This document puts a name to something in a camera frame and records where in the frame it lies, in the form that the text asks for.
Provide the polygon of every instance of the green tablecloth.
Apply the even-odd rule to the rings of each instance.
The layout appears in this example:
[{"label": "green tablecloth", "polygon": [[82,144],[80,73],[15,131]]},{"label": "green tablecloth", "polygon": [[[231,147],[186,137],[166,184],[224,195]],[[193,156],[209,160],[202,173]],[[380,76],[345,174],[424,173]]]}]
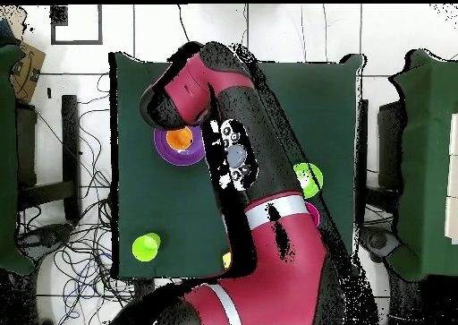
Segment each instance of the green tablecloth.
[{"label": "green tablecloth", "polygon": [[[117,81],[120,278],[209,277],[223,271],[229,250],[207,165],[175,167],[157,154],[139,100],[168,64],[114,55]],[[343,64],[260,67],[310,162],[324,174],[323,195],[347,250],[352,250],[356,73],[362,56]],[[161,236],[157,257],[137,261],[135,238]]]},{"label": "green tablecloth", "polygon": [[452,114],[458,113],[458,63],[423,50],[393,80],[405,101],[403,194],[397,234],[404,246],[388,258],[404,279],[426,275],[458,276],[458,245],[445,237],[445,201]]},{"label": "green tablecloth", "polygon": [[18,155],[16,146],[16,110],[10,71],[24,57],[19,46],[0,47],[0,268],[29,274],[33,262],[16,248],[14,234],[18,230]]}]

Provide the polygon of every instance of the white stripe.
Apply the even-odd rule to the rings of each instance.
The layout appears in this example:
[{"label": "white stripe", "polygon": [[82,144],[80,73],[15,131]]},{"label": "white stripe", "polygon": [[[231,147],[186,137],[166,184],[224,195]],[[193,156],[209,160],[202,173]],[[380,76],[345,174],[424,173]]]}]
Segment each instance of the white stripe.
[{"label": "white stripe", "polygon": [[296,213],[309,213],[305,206],[305,200],[300,195],[284,196],[273,199],[259,204],[245,213],[251,230],[270,221],[267,211],[270,205],[276,208],[281,217],[294,215]]},{"label": "white stripe", "polygon": [[207,283],[205,283],[204,286],[210,287],[218,297],[219,301],[221,302],[221,305],[223,305],[223,308],[225,310],[225,315],[229,320],[229,325],[242,325],[239,313],[235,308],[231,296],[229,296],[225,292],[225,290],[219,285],[208,285]]}]

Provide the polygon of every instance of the floor tile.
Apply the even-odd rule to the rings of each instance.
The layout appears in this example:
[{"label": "floor tile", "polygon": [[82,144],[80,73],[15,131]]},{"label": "floor tile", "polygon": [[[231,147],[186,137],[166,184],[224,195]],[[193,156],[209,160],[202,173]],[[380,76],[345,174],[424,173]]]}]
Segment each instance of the floor tile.
[{"label": "floor tile", "polygon": [[[108,52],[133,53],[133,5],[102,5],[102,45],[51,45],[49,5],[23,6],[27,11],[23,40],[45,52],[42,73],[107,73]],[[69,5],[68,27],[56,27],[58,40],[84,40],[94,36],[96,5]]]},{"label": "floor tile", "polygon": [[[378,171],[378,110],[384,104],[399,100],[399,94],[395,86],[387,78],[363,77],[362,97],[369,101],[368,169]],[[378,175],[368,172],[367,185],[378,186]]]},{"label": "floor tile", "polygon": [[[182,23],[190,40],[240,43],[246,29],[244,4],[183,4]],[[187,41],[176,4],[135,5],[135,57],[165,62]]]},{"label": "floor tile", "polygon": [[65,308],[62,297],[58,296],[38,296],[37,297],[38,317],[41,320],[48,319],[57,325],[65,315]]},{"label": "floor tile", "polygon": [[250,4],[249,33],[259,60],[338,63],[360,52],[360,5]]},{"label": "floor tile", "polygon": [[[446,10],[454,11],[454,17]],[[405,55],[426,48],[450,59],[458,53],[455,7],[436,4],[363,4],[362,53],[368,57],[366,75],[399,73]]]}]

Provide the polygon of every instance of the purple bowl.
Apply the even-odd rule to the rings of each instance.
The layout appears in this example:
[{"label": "purple bowl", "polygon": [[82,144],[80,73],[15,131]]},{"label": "purple bowl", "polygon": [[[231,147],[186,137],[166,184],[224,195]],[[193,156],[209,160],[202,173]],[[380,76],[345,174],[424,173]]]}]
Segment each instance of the purple bowl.
[{"label": "purple bowl", "polygon": [[192,144],[186,150],[172,149],[167,143],[167,130],[155,129],[153,142],[159,155],[174,166],[190,166],[205,157],[204,141],[200,126],[188,126],[192,132]]},{"label": "purple bowl", "polygon": [[321,220],[319,218],[319,212],[317,208],[314,205],[310,204],[309,202],[306,202],[305,205],[307,207],[307,210],[309,211],[309,214],[313,218],[313,222],[315,223],[317,227],[319,227],[319,223]]}]

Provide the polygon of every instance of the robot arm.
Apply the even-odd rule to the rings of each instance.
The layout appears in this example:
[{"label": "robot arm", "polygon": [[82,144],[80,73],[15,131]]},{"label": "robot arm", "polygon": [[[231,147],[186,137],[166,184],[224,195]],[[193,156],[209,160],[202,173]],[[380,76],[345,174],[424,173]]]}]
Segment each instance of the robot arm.
[{"label": "robot arm", "polygon": [[[148,124],[161,129],[211,127],[203,136],[216,200],[229,210],[224,195],[233,188],[256,253],[256,266],[248,276],[194,288],[162,312],[155,325],[341,325],[343,298],[327,295],[338,283],[320,233],[238,58],[216,42],[185,45],[145,91],[140,112]],[[210,134],[215,141],[208,140]],[[209,157],[211,147],[223,149],[223,158]],[[323,310],[334,310],[327,312],[335,318],[333,324]]]}]

